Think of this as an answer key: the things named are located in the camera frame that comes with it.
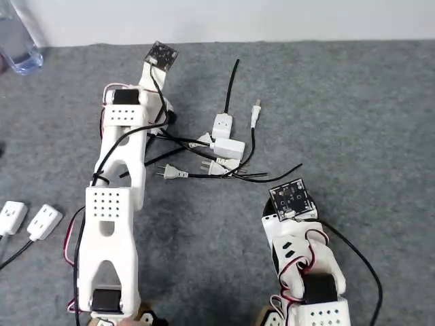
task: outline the circuit board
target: circuit board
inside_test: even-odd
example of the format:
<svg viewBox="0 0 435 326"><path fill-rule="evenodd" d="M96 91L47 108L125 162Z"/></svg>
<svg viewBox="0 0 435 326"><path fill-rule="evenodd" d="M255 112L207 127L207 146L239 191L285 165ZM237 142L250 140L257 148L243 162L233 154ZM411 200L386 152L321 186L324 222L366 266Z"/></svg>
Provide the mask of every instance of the circuit board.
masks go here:
<svg viewBox="0 0 435 326"><path fill-rule="evenodd" d="M157 41L154 43L144 60L164 72L168 72L177 57L178 51L175 51L169 46Z"/></svg>
<svg viewBox="0 0 435 326"><path fill-rule="evenodd" d="M269 194L280 221L294 219L314 210L302 179L272 188Z"/></svg>

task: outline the black cable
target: black cable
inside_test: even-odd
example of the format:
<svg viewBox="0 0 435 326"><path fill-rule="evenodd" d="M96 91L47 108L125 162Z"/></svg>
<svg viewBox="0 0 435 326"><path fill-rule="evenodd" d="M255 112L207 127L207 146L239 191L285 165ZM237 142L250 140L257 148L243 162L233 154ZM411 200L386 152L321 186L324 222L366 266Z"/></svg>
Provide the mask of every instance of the black cable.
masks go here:
<svg viewBox="0 0 435 326"><path fill-rule="evenodd" d="M185 149L187 149L188 151L191 151L192 153L195 153L196 155L202 156L208 160L212 160L212 161L216 161L216 157L206 154L206 153L201 153L200 151L197 151L193 148L188 147L187 145L184 145L183 142L178 141L176 137L172 136L167 130L162 129L161 130L162 133L167 136L170 140L172 140L174 143L177 143L178 145L184 147Z"/></svg>
<svg viewBox="0 0 435 326"><path fill-rule="evenodd" d="M302 166L302 163L299 163L298 165L296 165L295 167L291 168L289 171L287 171L286 173L284 173L283 175L280 175L279 177L276 178L272 178L272 179L261 179L261 180L257 180L257 179L250 179L250 178L245 178L243 175L237 175L236 173L233 173L232 175L240 180L244 180L244 181L248 181L248 182L253 182L253 183L268 183L268 182L274 182L274 181L278 181L286 176L288 176L290 173L294 172L295 170L297 170L298 168L300 168Z"/></svg>
<svg viewBox="0 0 435 326"><path fill-rule="evenodd" d="M206 142L204 142L204 141L198 141L198 140L196 140L196 139L191 139L191 138L183 138L183 137L177 137L177 136L172 136L174 139L177 139L178 141L181 141L181 142L183 142L183 143L194 143L194 144L198 144L198 145L203 145L203 146L210 146L210 144L208 144L208 143L206 143ZM172 141L172 139L170 139L169 137L167 137L167 136L164 136L164 135L162 135L162 134L158 134L157 136L156 136L156 138L159 138L159 139L163 139L163 140L166 140L166 141Z"/></svg>
<svg viewBox="0 0 435 326"><path fill-rule="evenodd" d="M378 287L378 302L376 304L375 311L373 312L372 320L370 321L370 326L374 326L376 323L376 320L379 315L379 311L382 307L382 301L383 301L383 290L382 290L382 283L381 280L379 280L379 277L377 276L375 269L372 267L370 262L367 260L367 258L364 257L364 255L359 251L345 236L343 236L336 228L334 228L332 225L330 225L327 221L323 219L302 219L300 221L303 222L318 222L322 225L326 226L329 230L331 230L332 233L334 233L336 236L338 236L346 245L350 247L350 249L353 250L354 253L358 255L359 258L366 264L368 270L370 270L370 273L373 275L373 278L375 279L375 282Z"/></svg>
<svg viewBox="0 0 435 326"><path fill-rule="evenodd" d="M80 318L79 318L79 289L77 287L77 277L78 277L78 265L79 265L79 251L80 244L82 243L84 225L86 219L86 209L83 214L83 219L80 224L79 236L77 238L77 243L75 244L74 249L74 266L73 266L73 293L74 293L74 317L75 317L75 325L80 326Z"/></svg>
<svg viewBox="0 0 435 326"><path fill-rule="evenodd" d="M228 171L227 173L225 173L223 176L227 177L228 175L237 172L240 168L244 167L252 158L252 156L254 155L254 152L256 150L256 136L255 136L255 128L251 128L251 152L249 153L247 159L240 163L238 167Z"/></svg>
<svg viewBox="0 0 435 326"><path fill-rule="evenodd" d="M172 151L168 151L168 152L166 152L166 153L164 153L164 154L162 154L162 155L160 155L160 156L157 156L156 158L153 158L153 159L151 159L151 160L149 160L149 161L143 163L143 165L145 165L145 166L149 166L149 165L151 165L151 164L154 164L154 163L156 163L156 162L158 162L158 161L160 161L160 160L163 160L163 159L165 159L165 158L168 158L169 156L172 156L172 155L178 154L178 153L180 153L180 152L182 152L182 151L185 151L185 150L186 150L186 148L184 148L184 147L178 147L177 149L173 149ZM125 177L128 176L129 174L130 174L130 173L128 173L128 171L126 171L126 172L124 172L124 173L122 173L122 174L120 175L120 178L125 178Z"/></svg>
<svg viewBox="0 0 435 326"><path fill-rule="evenodd" d="M22 253L24 253L27 248L29 248L32 244L34 243L34 241L29 240L24 246L23 248L21 248L20 250L18 250L16 253L14 253L10 258L8 258L7 260L5 260L1 265L0 265L0 270L4 269L4 267L6 267L7 265L9 265L10 263L12 263L19 255L21 255Z"/></svg>
<svg viewBox="0 0 435 326"><path fill-rule="evenodd" d="M150 146L152 145L152 143L156 140L156 135L155 134L151 134L149 139L147 140L147 143L145 145L145 154L147 153L147 150L150 148Z"/></svg>
<svg viewBox="0 0 435 326"><path fill-rule="evenodd" d="M225 101L224 113L228 113L228 108L230 107L230 97L231 97L232 83L234 82L234 77L236 75L237 66L239 66L239 62L240 62L240 60L237 59L236 63L234 64L234 67L232 68L230 83L229 83L228 89L226 91L226 101Z"/></svg>
<svg viewBox="0 0 435 326"><path fill-rule="evenodd" d="M103 114L104 114L104 110L105 110L105 107L103 107L101 109L101 112L100 112L100 139L103 139Z"/></svg>

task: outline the electrical wire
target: electrical wire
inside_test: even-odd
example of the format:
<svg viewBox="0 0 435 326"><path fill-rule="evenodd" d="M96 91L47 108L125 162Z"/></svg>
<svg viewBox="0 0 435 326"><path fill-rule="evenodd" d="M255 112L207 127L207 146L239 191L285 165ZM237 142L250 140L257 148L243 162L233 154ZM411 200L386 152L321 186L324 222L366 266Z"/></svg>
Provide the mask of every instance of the electrical wire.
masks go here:
<svg viewBox="0 0 435 326"><path fill-rule="evenodd" d="M274 182L274 181L278 181L281 180L282 178L288 176L290 173L294 172L295 170L297 170L298 168L300 168L302 166L302 163L299 163L298 165L296 165L295 167L291 168L289 171L287 171L286 173L284 173L283 175L280 175L279 177L276 178L272 178L272 179L250 179L250 178L245 178L241 175L238 175L236 173L233 173L232 175L240 180L244 180L244 181L248 181L248 182L253 182L253 183L268 183L268 182Z"/></svg>
<svg viewBox="0 0 435 326"><path fill-rule="evenodd" d="M202 156L202 157L204 157L204 158L206 158L208 160L216 161L216 157L215 156L212 156L212 155L209 155L209 154L206 154L206 153L202 153L200 151L197 151L197 150L195 150L193 148L188 147L187 145L184 145L183 142L178 141L177 138L172 136L167 130L162 129L161 131L170 140L172 140L173 142L177 143L178 145L184 147L188 151L191 151L192 153L195 153L196 155Z"/></svg>
<svg viewBox="0 0 435 326"><path fill-rule="evenodd" d="M194 143L194 144L198 144L198 145L202 145L202 146L207 146L207 147L209 147L210 146L210 144L208 144L208 143L206 143L206 142L204 142L204 141L198 141L198 140L196 140L196 139L191 139L191 138L183 138L183 137L177 137L177 136L172 136L174 139L177 139L178 141L181 141L181 142L183 142L183 143ZM164 136L164 135L162 135L162 134L158 134L157 136L156 136L156 138L159 138L159 139L163 139L163 140L166 140L166 141L173 141L171 138L169 138L168 136Z"/></svg>
<svg viewBox="0 0 435 326"><path fill-rule="evenodd" d="M81 207L80 209L78 209L74 213L74 215L72 216L71 221L69 222L69 225L68 225L67 235L65 236L65 239L63 240L63 257L65 258L65 261L71 266L74 266L74 262L73 262L73 260L69 259L69 257L68 257L69 241L71 240L71 234L73 233L75 218L84 209L85 209L85 206Z"/></svg>
<svg viewBox="0 0 435 326"><path fill-rule="evenodd" d="M80 326L80 318L79 318L79 289L77 288L77 277L78 277L78 263L79 263L79 251L80 251L80 243L82 242L84 225L85 225L86 211L83 215L82 222L80 224L79 236L77 239L77 243L75 245L74 250L74 266L73 266L73 293L74 293L74 317L75 317L75 325Z"/></svg>
<svg viewBox="0 0 435 326"><path fill-rule="evenodd" d="M237 67L239 66L239 62L240 62L240 60L237 59L236 63L234 64L234 67L232 68L230 83L228 84L228 89L226 91L226 101L225 101L224 113L228 113L228 108L230 107L232 83L234 82L234 77L236 75L236 71L237 71Z"/></svg>
<svg viewBox="0 0 435 326"><path fill-rule="evenodd" d="M12 263L16 258L18 258L18 256L20 256L22 253L24 253L33 243L34 243L34 241L32 241L32 240L27 241L27 243L20 250L18 250L11 257L9 257L2 264L0 264L0 270L4 269L4 267L6 267L10 263Z"/></svg>
<svg viewBox="0 0 435 326"><path fill-rule="evenodd" d="M373 278L374 278L374 280L377 284L377 287L378 287L378 302L376 304L375 311L373 312L373 316L372 316L372 319L370 321L370 326L374 326L376 323L376 320L378 318L379 311L381 310L382 301L383 301L382 283L381 283L381 280L379 279L378 275L376 274L375 269L372 267L372 265L367 260L367 258L364 257L364 255L361 253L361 251L359 251L352 244L352 242L347 240L347 238L345 236L343 236L336 228L334 228L332 225L330 225L327 221L325 221L323 219L303 219L303 220L299 220L299 221L318 222L318 223L321 223L322 225L326 226L332 233L334 233L336 236L338 236L347 246L349 246L350 249L352 249L353 252L356 253L357 256L366 264L368 270L370 270L370 273L373 275Z"/></svg>
<svg viewBox="0 0 435 326"><path fill-rule="evenodd" d="M106 108L103 107L100 112L100 139L103 139L103 116L105 109Z"/></svg>

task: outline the white power adapter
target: white power adapter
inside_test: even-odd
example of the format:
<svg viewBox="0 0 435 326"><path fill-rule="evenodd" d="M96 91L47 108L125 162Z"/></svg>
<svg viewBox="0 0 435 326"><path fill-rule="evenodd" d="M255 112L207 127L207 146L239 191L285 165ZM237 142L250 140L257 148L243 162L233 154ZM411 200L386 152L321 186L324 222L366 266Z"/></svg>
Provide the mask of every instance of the white power adapter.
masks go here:
<svg viewBox="0 0 435 326"><path fill-rule="evenodd" d="M210 144L210 148L218 156L241 160L245 151L245 143L234 139L217 138L214 143Z"/></svg>
<svg viewBox="0 0 435 326"><path fill-rule="evenodd" d="M0 212L0 236L14 235L27 213L23 202L8 201Z"/></svg>
<svg viewBox="0 0 435 326"><path fill-rule="evenodd" d="M229 139L232 127L232 116L227 113L216 115L211 136L214 139L223 138Z"/></svg>
<svg viewBox="0 0 435 326"><path fill-rule="evenodd" d="M44 240L62 219L62 214L50 205L44 204L27 227L30 240Z"/></svg>

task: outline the gray carpet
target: gray carpet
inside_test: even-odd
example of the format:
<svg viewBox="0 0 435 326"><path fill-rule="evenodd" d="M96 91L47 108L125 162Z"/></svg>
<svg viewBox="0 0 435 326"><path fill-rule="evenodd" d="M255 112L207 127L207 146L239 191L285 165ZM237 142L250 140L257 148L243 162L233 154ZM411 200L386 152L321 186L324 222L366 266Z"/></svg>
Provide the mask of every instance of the gray carpet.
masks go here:
<svg viewBox="0 0 435 326"><path fill-rule="evenodd" d="M27 241L27 223L42 204L66 215L0 273L0 325L74 324L65 312L73 289L62 243L99 154L101 92L109 82L137 83L149 48L50 49L40 72L0 75L0 204L30 204L6 255ZM249 142L251 106L263 102L249 171L277 175L303 162L284 181L303 177L324 219L378 271L379 325L433 325L435 41L174 48L181 53L164 89L178 112L173 134L211 130L240 58L230 106L236 139ZM156 142L149 157L171 148ZM167 162L198 172L201 159L183 153ZM147 170L145 205L135 217L143 300L174 326L253 325L278 290L260 218L268 188L279 183L164 181L156 171ZM367 325L375 283L339 239L332 248L347 277L352 323Z"/></svg>

